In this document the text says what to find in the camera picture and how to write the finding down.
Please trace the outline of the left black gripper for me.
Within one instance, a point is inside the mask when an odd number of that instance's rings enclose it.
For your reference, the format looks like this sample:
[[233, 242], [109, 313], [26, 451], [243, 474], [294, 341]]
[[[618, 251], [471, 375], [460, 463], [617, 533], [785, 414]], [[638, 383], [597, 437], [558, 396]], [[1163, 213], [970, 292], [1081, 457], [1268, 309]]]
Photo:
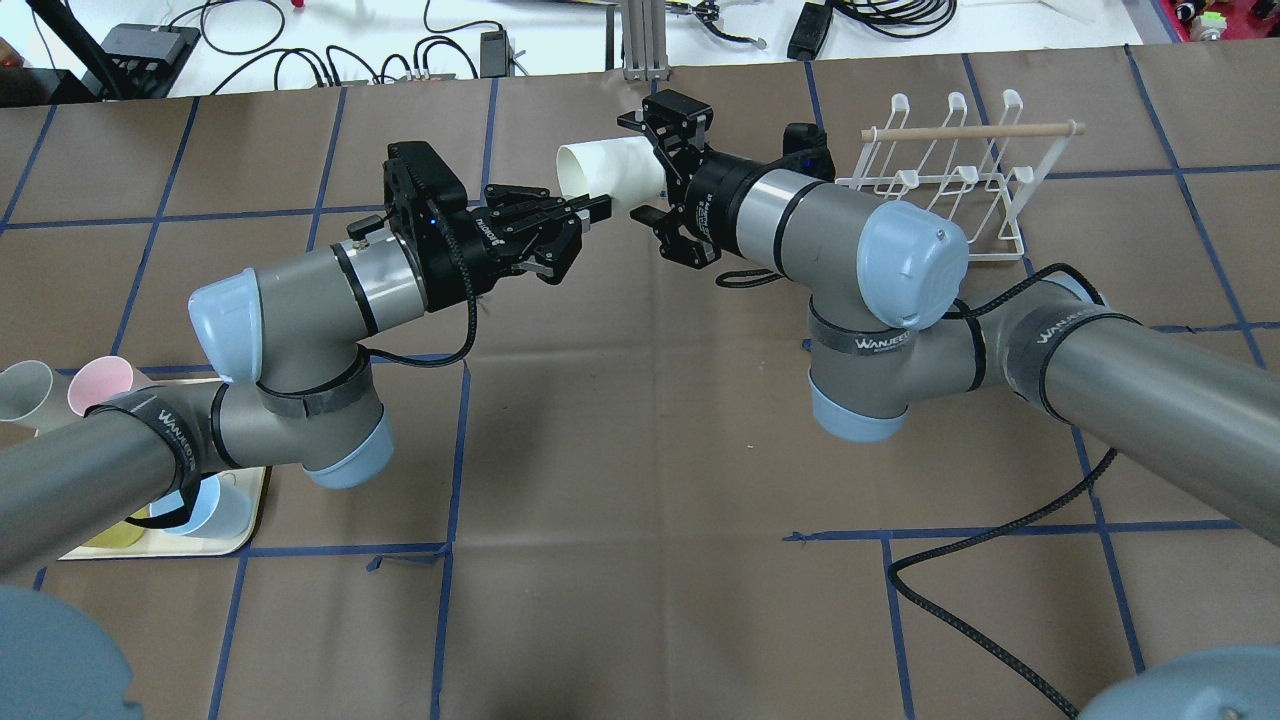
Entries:
[[419, 251], [426, 313], [436, 313], [480, 296], [507, 277], [532, 273], [547, 284], [561, 284], [582, 251], [591, 223], [612, 218], [608, 195], [564, 199], [547, 188], [489, 184], [488, 204], [468, 208], [451, 224], [447, 250]]

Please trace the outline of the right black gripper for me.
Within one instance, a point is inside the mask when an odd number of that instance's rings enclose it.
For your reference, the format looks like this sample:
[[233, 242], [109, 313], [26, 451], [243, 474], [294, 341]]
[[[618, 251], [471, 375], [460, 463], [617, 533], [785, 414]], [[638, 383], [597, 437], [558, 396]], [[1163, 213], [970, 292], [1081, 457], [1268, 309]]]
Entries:
[[704, 269], [721, 252], [739, 252], [736, 220], [750, 187], [765, 165], [714, 150], [707, 142], [710, 105], [672, 88], [643, 100], [639, 110], [617, 117], [617, 126], [643, 135], [664, 168], [668, 210], [641, 205], [630, 218], [650, 229], [663, 259]]

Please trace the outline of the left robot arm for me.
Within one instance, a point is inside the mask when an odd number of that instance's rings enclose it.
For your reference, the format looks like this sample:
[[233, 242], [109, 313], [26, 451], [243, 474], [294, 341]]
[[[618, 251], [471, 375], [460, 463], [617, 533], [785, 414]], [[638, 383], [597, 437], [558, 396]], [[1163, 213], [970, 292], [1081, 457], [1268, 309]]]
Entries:
[[394, 451], [365, 340], [498, 279], [562, 281], [605, 193], [561, 199], [492, 184], [471, 209], [443, 181], [388, 179], [383, 215], [346, 241], [196, 291], [192, 325], [215, 380], [114, 395], [87, 414], [3, 451], [3, 570], [37, 568], [177, 495], [159, 521], [188, 521], [204, 479], [300, 464], [317, 484], [374, 478]]

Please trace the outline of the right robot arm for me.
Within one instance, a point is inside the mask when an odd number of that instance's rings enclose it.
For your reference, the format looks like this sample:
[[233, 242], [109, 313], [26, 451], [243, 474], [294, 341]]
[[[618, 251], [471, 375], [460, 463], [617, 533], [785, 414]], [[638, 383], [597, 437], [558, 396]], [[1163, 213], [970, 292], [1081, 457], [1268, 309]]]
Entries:
[[1074, 266], [1055, 263], [983, 301], [961, 296], [961, 228], [837, 179], [822, 128], [795, 123], [769, 163], [714, 150], [712, 108], [662, 90], [620, 127], [640, 142], [630, 217], [660, 255], [703, 269], [728, 252], [755, 282], [808, 288], [812, 411], [831, 436], [890, 438], [910, 406], [1004, 387], [1107, 452], [1044, 506], [886, 568], [901, 600], [951, 626], [1070, 719], [1277, 716], [1277, 646], [1190, 653], [1078, 707], [1016, 655], [911, 588], [902, 574], [1011, 536], [1092, 492], [1125, 455], [1256, 536], [1277, 542], [1277, 378], [1117, 311]]

